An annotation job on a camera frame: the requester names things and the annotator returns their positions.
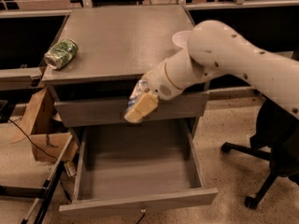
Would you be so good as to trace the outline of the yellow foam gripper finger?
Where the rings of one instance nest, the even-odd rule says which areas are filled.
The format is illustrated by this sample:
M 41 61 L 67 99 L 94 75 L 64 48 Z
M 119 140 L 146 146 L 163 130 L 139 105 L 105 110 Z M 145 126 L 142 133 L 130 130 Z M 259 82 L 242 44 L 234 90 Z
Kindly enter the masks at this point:
M 139 123 L 158 106 L 159 98 L 152 92 L 146 92 L 132 97 L 124 114 L 130 123 Z

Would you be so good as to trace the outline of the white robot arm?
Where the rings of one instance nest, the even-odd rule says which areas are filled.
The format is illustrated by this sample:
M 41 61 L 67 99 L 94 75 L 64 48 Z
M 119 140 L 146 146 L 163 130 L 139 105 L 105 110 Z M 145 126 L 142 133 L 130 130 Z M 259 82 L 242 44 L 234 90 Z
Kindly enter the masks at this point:
M 138 123 L 161 100 L 187 88 L 232 75 L 299 119 L 299 62 L 252 45 L 221 21 L 202 21 L 190 32 L 187 45 L 140 78 L 124 118 Z

